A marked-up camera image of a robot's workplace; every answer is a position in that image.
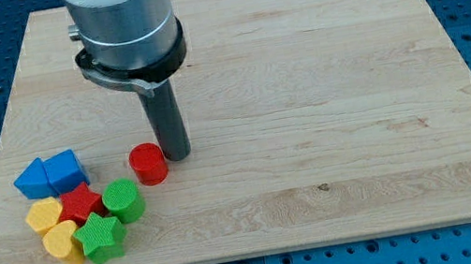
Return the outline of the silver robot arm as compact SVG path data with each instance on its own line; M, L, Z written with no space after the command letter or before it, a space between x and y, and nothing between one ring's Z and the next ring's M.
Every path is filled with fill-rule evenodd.
M186 54L171 0L63 0L83 44L75 59L83 77L112 90L156 95Z

